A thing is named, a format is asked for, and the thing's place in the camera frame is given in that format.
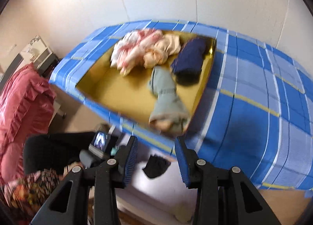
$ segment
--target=person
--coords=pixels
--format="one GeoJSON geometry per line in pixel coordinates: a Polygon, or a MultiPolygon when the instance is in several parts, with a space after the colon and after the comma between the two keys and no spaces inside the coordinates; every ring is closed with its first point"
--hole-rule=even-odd
{"type": "MultiPolygon", "coordinates": [[[[98,130],[107,132],[108,126],[101,124],[98,130]]],[[[64,168],[80,162],[80,151],[88,150],[94,136],[92,131],[30,137],[23,151],[25,177],[0,185],[0,219],[3,223],[30,222],[63,179],[64,168]]]]}

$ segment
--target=floral garment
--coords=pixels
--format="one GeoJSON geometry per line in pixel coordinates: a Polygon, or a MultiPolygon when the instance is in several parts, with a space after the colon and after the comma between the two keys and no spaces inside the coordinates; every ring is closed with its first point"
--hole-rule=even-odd
{"type": "Polygon", "coordinates": [[[31,221],[58,184],[55,170],[37,171],[0,185],[0,202],[9,207],[15,221],[31,221]]]}

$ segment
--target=gray rolled cloth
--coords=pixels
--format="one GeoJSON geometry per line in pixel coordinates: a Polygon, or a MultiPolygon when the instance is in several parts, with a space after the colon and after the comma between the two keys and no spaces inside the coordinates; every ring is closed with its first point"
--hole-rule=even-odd
{"type": "Polygon", "coordinates": [[[176,93],[176,84],[171,73],[160,66],[154,67],[148,87],[157,96],[149,125],[163,132],[182,134],[189,123],[190,115],[176,93]]]}

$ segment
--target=box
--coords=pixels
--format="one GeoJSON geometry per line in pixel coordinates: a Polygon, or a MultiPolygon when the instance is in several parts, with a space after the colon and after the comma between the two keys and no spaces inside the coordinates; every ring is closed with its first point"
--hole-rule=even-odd
{"type": "MultiPolygon", "coordinates": [[[[216,50],[216,39],[179,31],[162,32],[164,34],[179,35],[182,46],[188,40],[197,36],[203,37],[207,41],[199,83],[192,86],[177,85],[177,94],[192,117],[211,72],[216,50]]],[[[150,80],[152,69],[138,66],[132,69],[129,75],[121,76],[119,70],[110,68],[113,47],[107,50],[95,62],[77,83],[76,88],[88,99],[120,114],[124,118],[137,122],[141,127],[148,128],[149,117],[157,100],[157,97],[148,89],[148,81],[150,80]]],[[[177,54],[169,56],[167,62],[162,67],[170,70],[170,64],[176,57],[177,54]]]]}

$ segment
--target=person's leg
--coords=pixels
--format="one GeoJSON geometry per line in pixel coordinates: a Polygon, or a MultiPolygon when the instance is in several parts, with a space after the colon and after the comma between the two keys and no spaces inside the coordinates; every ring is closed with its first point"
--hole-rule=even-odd
{"type": "Polygon", "coordinates": [[[82,149],[88,150],[95,132],[61,133],[30,137],[24,146],[24,173],[54,169],[59,175],[64,167],[79,162],[82,149]]]}

